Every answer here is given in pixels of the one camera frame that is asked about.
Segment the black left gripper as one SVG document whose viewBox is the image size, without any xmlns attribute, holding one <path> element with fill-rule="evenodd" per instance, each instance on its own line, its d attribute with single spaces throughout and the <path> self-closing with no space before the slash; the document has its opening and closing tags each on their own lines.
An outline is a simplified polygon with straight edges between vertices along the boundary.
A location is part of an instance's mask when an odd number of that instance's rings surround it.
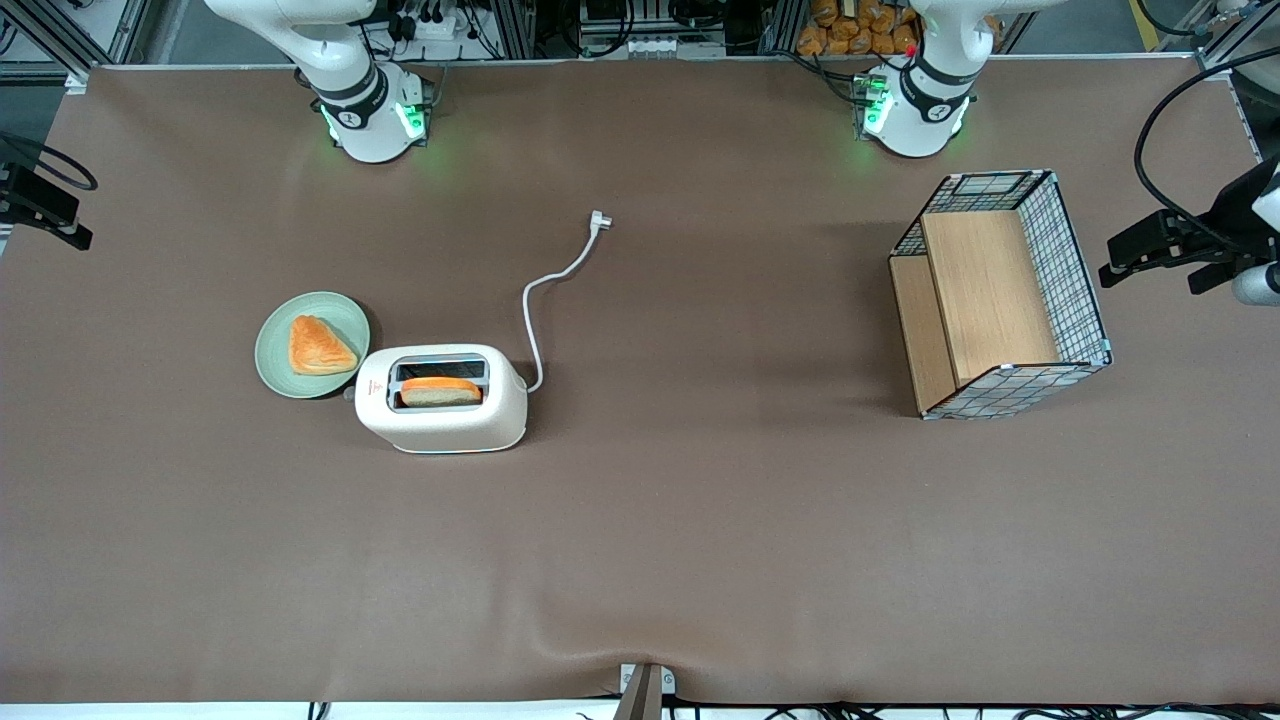
<svg viewBox="0 0 1280 720">
<path fill-rule="evenodd" d="M 1234 295 L 1277 295 L 1279 176 L 1274 154 L 1225 186 L 1193 222 L 1171 210 L 1151 213 L 1107 241 L 1098 269 L 1110 290 L 1134 274 L 1199 263 L 1187 277 L 1193 295 L 1224 284 Z"/>
</svg>

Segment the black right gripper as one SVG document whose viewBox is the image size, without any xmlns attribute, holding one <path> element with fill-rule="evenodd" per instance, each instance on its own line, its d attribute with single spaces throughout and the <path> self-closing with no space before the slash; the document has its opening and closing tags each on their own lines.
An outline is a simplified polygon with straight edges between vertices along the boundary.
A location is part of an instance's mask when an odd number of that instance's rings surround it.
<svg viewBox="0 0 1280 720">
<path fill-rule="evenodd" d="M 93 232 L 77 220 L 79 201 L 58 184 L 15 163 L 1 165 L 3 228 L 42 227 L 78 251 L 88 251 Z"/>
</svg>

